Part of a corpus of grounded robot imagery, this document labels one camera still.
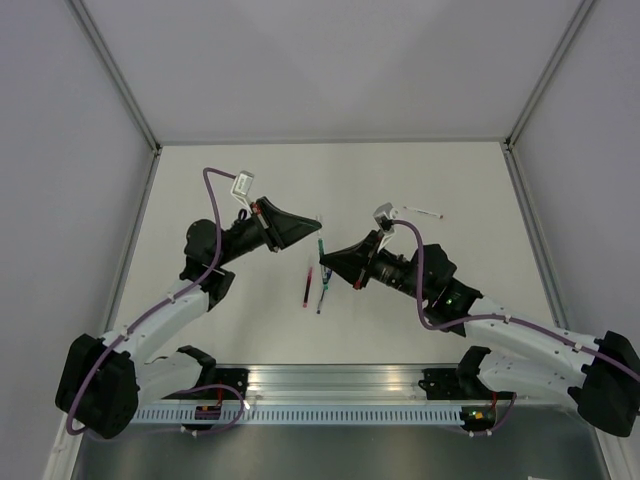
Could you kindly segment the blue gel pen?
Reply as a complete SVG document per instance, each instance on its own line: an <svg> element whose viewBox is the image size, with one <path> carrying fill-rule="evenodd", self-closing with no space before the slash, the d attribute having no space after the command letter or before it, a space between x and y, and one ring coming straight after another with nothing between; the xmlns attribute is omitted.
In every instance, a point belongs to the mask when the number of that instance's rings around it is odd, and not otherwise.
<svg viewBox="0 0 640 480"><path fill-rule="evenodd" d="M322 284L321 284L321 293L320 293L320 297L316 306L316 314L320 315L322 312L322 307L326 298L326 294L328 292L329 289L329 282L332 276L332 270L331 269L324 269L323 270L323 274L322 274Z"/></svg>

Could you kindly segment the green pen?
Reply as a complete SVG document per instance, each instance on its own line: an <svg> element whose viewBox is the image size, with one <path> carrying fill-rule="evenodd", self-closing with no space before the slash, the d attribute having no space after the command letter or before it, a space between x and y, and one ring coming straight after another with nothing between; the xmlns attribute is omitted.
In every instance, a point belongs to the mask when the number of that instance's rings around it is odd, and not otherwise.
<svg viewBox="0 0 640 480"><path fill-rule="evenodd" d="M322 259L323 259L324 255L325 255L324 240L322 239L322 237L319 237L317 239L317 245L318 245L318 253L319 253L319 264L320 264L320 270L321 270L322 288L323 288L324 291L326 291L328 289L328 283L329 283L329 279L330 279L330 271L322 263Z"/></svg>

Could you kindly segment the red gel pen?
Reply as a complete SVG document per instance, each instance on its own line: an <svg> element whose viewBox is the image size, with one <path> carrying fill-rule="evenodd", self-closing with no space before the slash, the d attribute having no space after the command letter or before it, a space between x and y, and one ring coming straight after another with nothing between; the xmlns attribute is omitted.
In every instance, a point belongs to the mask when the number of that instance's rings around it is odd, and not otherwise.
<svg viewBox="0 0 640 480"><path fill-rule="evenodd" d="M308 308L309 306L311 286L313 282L313 272L314 272L314 267L310 266L307 270L307 274L305 278L305 288L304 288L304 295L303 295L303 301L302 301L303 308Z"/></svg>

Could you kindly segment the white red-tipped marker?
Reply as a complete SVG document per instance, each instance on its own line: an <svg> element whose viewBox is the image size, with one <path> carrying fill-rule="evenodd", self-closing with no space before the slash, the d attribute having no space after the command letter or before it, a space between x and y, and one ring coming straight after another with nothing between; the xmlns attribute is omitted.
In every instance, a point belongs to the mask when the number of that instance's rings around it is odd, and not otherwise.
<svg viewBox="0 0 640 480"><path fill-rule="evenodd" d="M404 210L406 210L406 211L417 213L417 214L428 216L428 217L432 217L432 218L436 218L438 220L444 219L444 215L442 215L440 213L431 212L431 211L424 210L424 209L421 209L421 208L411 207L411 206L406 206L406 205L404 205L402 208Z"/></svg>

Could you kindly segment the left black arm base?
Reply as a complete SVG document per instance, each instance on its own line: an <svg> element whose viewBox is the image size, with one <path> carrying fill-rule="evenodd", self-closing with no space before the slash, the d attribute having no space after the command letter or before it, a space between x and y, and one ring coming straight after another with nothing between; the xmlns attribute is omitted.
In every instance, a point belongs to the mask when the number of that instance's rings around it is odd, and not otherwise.
<svg viewBox="0 0 640 480"><path fill-rule="evenodd" d="M200 374L196 383L190 388L191 393L187 393L186 389L183 389L165 396L165 399L217 400L219 403L221 403L223 400L235 399L235 395L225 389L207 389L195 391L195 388L213 384L222 384L228 387L233 387L240 393L242 398L246 397L248 377L250 373L247 368L219 367L214 357L191 345L178 348L177 353L185 354L194 359L201 367Z"/></svg>

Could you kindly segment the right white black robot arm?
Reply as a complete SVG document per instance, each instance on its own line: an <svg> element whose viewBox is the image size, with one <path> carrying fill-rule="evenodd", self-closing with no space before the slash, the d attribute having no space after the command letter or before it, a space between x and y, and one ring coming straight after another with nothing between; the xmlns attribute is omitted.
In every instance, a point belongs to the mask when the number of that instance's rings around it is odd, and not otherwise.
<svg viewBox="0 0 640 480"><path fill-rule="evenodd" d="M438 244L419 244L411 258L383 248L384 235L320 257L356 290L375 280L416 301L430 331L473 341L455 382L469 397L510 393L564 405L591 426L627 438L639 416L639 355L623 335L601 337L526 320L457 280Z"/></svg>

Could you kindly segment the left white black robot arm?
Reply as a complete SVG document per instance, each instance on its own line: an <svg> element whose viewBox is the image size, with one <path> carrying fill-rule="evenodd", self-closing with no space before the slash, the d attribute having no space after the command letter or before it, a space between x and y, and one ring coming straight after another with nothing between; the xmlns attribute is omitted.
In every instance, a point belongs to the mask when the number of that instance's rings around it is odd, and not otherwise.
<svg viewBox="0 0 640 480"><path fill-rule="evenodd" d="M315 219L280 210L265 197L226 230L215 219L192 223L186 232L185 267L159 303L130 325L99 337L83 334L71 344L55 396L56 406L67 415L68 433L91 430L112 439L142 406L172 395L211 395L218 377L212 356L191 345L159 360L152 355L224 299L235 279L225 264L262 246L277 253L321 227Z"/></svg>

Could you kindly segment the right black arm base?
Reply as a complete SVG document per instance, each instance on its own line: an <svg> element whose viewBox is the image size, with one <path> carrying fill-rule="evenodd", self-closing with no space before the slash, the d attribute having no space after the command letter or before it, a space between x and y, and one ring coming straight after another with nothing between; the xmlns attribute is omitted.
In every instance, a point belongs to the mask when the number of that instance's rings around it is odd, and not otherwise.
<svg viewBox="0 0 640 480"><path fill-rule="evenodd" d="M456 367L425 368L418 386L428 400L510 400L509 391L494 391L479 380L480 363L491 353L487 347L472 346Z"/></svg>

